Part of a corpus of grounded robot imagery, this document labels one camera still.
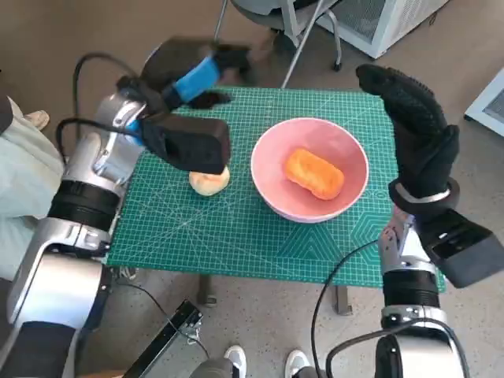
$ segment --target shoe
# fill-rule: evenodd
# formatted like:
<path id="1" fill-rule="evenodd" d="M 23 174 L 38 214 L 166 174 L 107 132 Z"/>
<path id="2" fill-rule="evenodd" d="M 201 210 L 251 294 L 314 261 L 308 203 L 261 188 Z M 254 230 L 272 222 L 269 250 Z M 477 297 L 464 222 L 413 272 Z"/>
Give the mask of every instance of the shoe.
<path id="1" fill-rule="evenodd" d="M 245 350 L 240 345 L 233 345 L 226 353 L 224 358 L 230 360 L 233 365 L 239 370 L 239 378 L 245 378 L 246 375 L 246 359 Z"/>
<path id="2" fill-rule="evenodd" d="M 306 366 L 310 366 L 306 354 L 300 350 L 293 350 L 289 353 L 285 362 L 285 378 L 292 378 L 299 370 Z"/>
<path id="3" fill-rule="evenodd" d="M 49 114 L 47 114 L 44 110 L 39 110 L 37 112 L 25 114 L 24 118 L 33 123 L 33 125 L 39 130 L 42 131 L 49 124 Z"/>

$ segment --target black cable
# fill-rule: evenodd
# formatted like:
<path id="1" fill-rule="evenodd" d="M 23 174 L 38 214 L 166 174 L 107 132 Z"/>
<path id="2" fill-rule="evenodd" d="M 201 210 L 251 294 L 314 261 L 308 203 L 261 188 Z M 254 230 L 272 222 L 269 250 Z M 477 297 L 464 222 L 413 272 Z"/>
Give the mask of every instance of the black cable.
<path id="1" fill-rule="evenodd" d="M 368 341 L 370 339 L 375 339 L 377 337 L 382 337 L 382 336 L 389 336 L 389 335 L 394 335 L 396 333 L 405 331 L 407 328 L 413 327 L 416 323 L 423 323 L 423 322 L 429 322 L 433 324 L 437 324 L 446 331 L 446 333 L 451 337 L 451 339 L 454 341 L 455 346 L 457 347 L 458 354 L 460 356 L 460 361 L 462 365 L 462 370 L 464 372 L 464 378 L 470 378 L 469 375 L 469 365 L 467 363 L 467 358 L 465 357 L 464 350 L 462 349 L 462 344 L 460 340 L 458 339 L 457 335 L 455 335 L 455 332 L 453 329 L 451 329 L 448 325 L 443 323 L 442 321 L 438 321 L 436 319 L 431 319 L 429 317 L 419 317 L 418 319 L 414 319 L 412 321 L 407 321 L 405 323 L 402 323 L 400 325 L 397 325 L 395 327 L 389 328 L 389 329 L 383 329 L 380 331 L 374 331 L 367 333 L 365 335 L 360 335 L 358 337 L 355 337 L 353 339 L 347 340 L 338 346 L 332 348 L 332 350 L 329 352 L 327 359 L 325 360 L 325 372 L 328 375 L 328 378 L 334 378 L 332 375 L 332 359 L 342 350 L 345 350 L 348 347 L 352 347 L 355 344 L 362 343 L 363 341 Z"/>
<path id="2" fill-rule="evenodd" d="M 132 69 L 128 64 L 124 63 L 121 59 L 114 57 L 108 53 L 103 52 L 92 52 L 83 55 L 76 63 L 76 67 L 73 70 L 72 77 L 72 102 L 73 102 L 73 116 L 75 118 L 80 117 L 80 109 L 79 109 L 79 76 L 82 67 L 87 61 L 93 59 L 101 59 L 103 61 L 109 61 L 114 63 L 116 66 L 120 67 L 123 71 L 125 71 L 129 76 L 138 77 L 137 73 L 134 69 Z M 76 140 L 80 139 L 81 129 L 80 122 L 77 122 L 76 128 Z"/>
<path id="3" fill-rule="evenodd" d="M 65 163 L 65 150 L 63 147 L 63 130 L 69 124 L 87 124 L 88 126 L 93 126 L 95 128 L 99 128 L 106 132 L 116 132 L 117 134 L 130 135 L 134 137 L 140 137 L 138 132 L 134 132 L 132 130 L 126 130 L 124 128 L 115 128 L 114 126 L 109 126 L 108 124 L 101 124 L 96 122 L 95 120 L 87 120 L 86 118 L 65 118 L 61 120 L 56 127 L 56 147 L 57 151 L 61 155 L 61 159 L 63 160 L 63 164 Z"/>
<path id="4" fill-rule="evenodd" d="M 205 356 L 207 359 L 210 359 L 210 354 L 208 353 L 208 350 L 205 348 L 205 346 L 202 344 L 201 341 L 199 341 L 198 339 L 192 337 L 192 336 L 189 336 L 188 334 L 186 333 L 183 333 L 181 330 L 179 330 L 173 323 L 172 321 L 170 320 L 170 317 L 169 315 L 166 313 L 165 309 L 163 309 L 163 307 L 159 304 L 159 302 L 157 301 L 157 299 L 149 292 L 147 291 L 146 289 L 144 289 L 143 287 L 140 287 L 140 286 L 137 286 L 137 285 L 134 285 L 132 283 L 118 283 L 116 281 L 116 284 L 119 285 L 119 286 L 127 286 L 127 287 L 133 287 L 137 290 L 140 290 L 140 291 L 143 291 L 145 294 L 147 294 L 149 296 L 150 299 L 152 299 L 152 302 L 154 302 L 154 304 L 159 308 L 159 310 L 166 316 L 166 319 L 167 321 L 169 322 L 169 324 L 179 333 L 179 335 L 182 335 L 183 337 L 185 337 L 186 339 L 188 340 L 191 340 L 191 341 L 194 341 L 195 343 L 197 343 L 199 345 L 200 348 L 202 348 L 203 352 L 205 353 Z"/>
<path id="5" fill-rule="evenodd" d="M 331 274 L 329 274 L 328 278 L 325 280 L 324 287 L 322 287 L 321 294 L 318 297 L 317 304 L 315 305 L 315 310 L 313 311 L 312 328 L 311 328 L 311 343 L 312 343 L 313 362 L 315 363 L 315 370 L 317 370 L 318 378 L 322 378 L 322 371 L 321 371 L 321 366 L 318 363 L 317 348 L 315 347 L 315 326 L 317 325 L 317 316 L 318 316 L 318 311 L 321 307 L 322 298 L 324 297 L 324 294 L 325 294 L 326 290 L 328 289 L 329 285 L 331 284 L 332 280 L 334 279 L 336 273 L 343 266 L 343 264 L 345 264 L 357 252 L 365 249 L 367 246 L 370 246 L 376 242 L 377 242 L 377 240 L 373 240 L 372 242 L 366 243 L 363 246 L 360 246 L 359 248 L 352 250 L 344 258 L 342 258 L 341 261 L 338 264 L 336 264 L 335 268 L 332 270 Z"/>

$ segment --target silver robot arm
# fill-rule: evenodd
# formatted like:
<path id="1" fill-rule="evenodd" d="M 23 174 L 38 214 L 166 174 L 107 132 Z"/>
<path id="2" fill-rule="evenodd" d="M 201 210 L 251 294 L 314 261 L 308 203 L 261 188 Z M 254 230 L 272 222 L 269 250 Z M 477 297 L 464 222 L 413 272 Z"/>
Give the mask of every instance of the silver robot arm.
<path id="1" fill-rule="evenodd" d="M 434 94 L 394 69 L 362 65 L 357 75 L 364 91 L 384 101 L 398 162 L 398 179 L 388 188 L 392 218 L 378 241 L 381 325 L 398 333 L 379 340 L 375 378 L 469 378 L 441 309 L 437 269 L 455 287 L 466 287 L 504 269 L 504 248 L 490 230 L 454 210 L 460 189 L 450 171 L 458 127 L 447 124 Z"/>
<path id="2" fill-rule="evenodd" d="M 81 335 L 98 327 L 112 283 L 98 258 L 109 251 L 140 154 L 147 148 L 178 169 L 222 172 L 230 155 L 226 123 L 170 113 L 184 104 L 209 109 L 228 102 L 207 90 L 228 69 L 249 75 L 248 50 L 170 39 L 140 77 L 123 76 L 118 92 L 102 101 L 95 126 L 107 131 L 98 128 L 78 142 L 14 278 L 7 300 L 13 330 L 0 351 L 0 377 L 75 376 Z"/>
<path id="3" fill-rule="evenodd" d="M 435 201 L 436 197 L 424 200 Z M 384 278 L 382 327 L 425 317 L 448 324 L 439 303 L 436 267 L 421 244 L 415 216 L 395 206 L 378 243 Z M 409 332 L 380 339 L 376 378 L 425 376 L 464 378 L 459 350 L 443 328 L 422 322 Z"/>
<path id="4" fill-rule="evenodd" d="M 116 93 L 103 100 L 96 119 L 126 128 L 144 107 Z M 143 149 L 117 133 L 89 132 L 80 140 L 13 281 L 7 302 L 13 330 L 0 353 L 0 376 L 74 376 L 80 333 L 98 325 L 112 280 L 93 258 L 109 249 Z"/>

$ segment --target floor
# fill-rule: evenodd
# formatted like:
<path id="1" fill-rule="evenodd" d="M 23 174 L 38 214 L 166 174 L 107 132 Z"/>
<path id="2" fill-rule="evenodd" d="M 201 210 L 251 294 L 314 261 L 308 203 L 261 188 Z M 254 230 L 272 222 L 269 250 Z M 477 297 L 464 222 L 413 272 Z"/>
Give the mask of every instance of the floor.
<path id="1" fill-rule="evenodd" d="M 76 59 L 89 50 L 106 50 L 141 64 L 170 35 L 212 35 L 218 0 L 98 0 L 38 2 L 4 0 L 0 15 L 0 85 L 26 113 L 47 110 L 53 120 L 71 112 L 71 78 Z M 464 110 L 502 67 L 504 26 L 501 0 L 450 2 L 429 27 L 422 24 L 393 46 L 379 61 L 426 83 L 446 110 L 449 122 L 461 127 L 461 154 L 453 176 L 462 188 L 459 210 L 491 228 L 504 240 L 504 138 L 477 123 L 462 120 Z M 271 54 L 271 34 L 230 9 L 222 37 L 253 45 L 261 85 L 277 87 L 288 56 Z M 332 38 L 320 29 L 309 38 L 291 87 L 356 88 L 354 69 L 369 59 L 344 44 L 343 70 L 332 72 Z M 113 91 L 117 73 L 97 63 L 85 70 L 84 113 L 92 115 L 97 101 Z M 47 129 L 52 138 L 54 122 Z M 72 137 L 66 138 L 72 144 Z M 195 299 L 196 276 L 142 271 L 137 283 L 148 288 L 167 311 L 183 298 Z M 217 277 L 220 304 L 205 309 L 202 341 L 212 356 L 233 343 L 246 352 L 249 376 L 280 377 L 293 348 L 309 350 L 309 319 L 320 286 Z M 442 296 L 465 345 L 472 374 L 495 377 L 504 369 L 504 275 Z M 321 308 L 317 345 L 324 358 L 330 346 L 380 326 L 382 295 L 378 290 L 351 288 L 352 317 L 337 317 L 330 300 Z M 142 293 L 120 287 L 113 293 L 99 331 L 93 334 L 81 369 L 123 369 L 131 364 L 163 324 L 163 316 Z M 335 364 L 341 377 L 373 375 L 374 344 L 356 346 Z M 202 361 L 195 346 L 178 340 L 162 356 L 152 377 L 186 377 Z"/>

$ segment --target bread roll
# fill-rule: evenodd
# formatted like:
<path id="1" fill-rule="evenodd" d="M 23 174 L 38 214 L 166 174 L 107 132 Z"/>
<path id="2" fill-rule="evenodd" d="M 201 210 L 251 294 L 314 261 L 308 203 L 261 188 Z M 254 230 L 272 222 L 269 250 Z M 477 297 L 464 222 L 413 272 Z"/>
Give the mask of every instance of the bread roll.
<path id="1" fill-rule="evenodd" d="M 227 187 L 229 183 L 229 169 L 224 168 L 220 175 L 207 173 L 189 172 L 189 184 L 199 195 L 215 195 Z"/>
<path id="2" fill-rule="evenodd" d="M 298 148 L 289 156 L 284 171 L 290 181 L 325 200 L 335 198 L 345 182 L 343 172 L 304 148 Z"/>

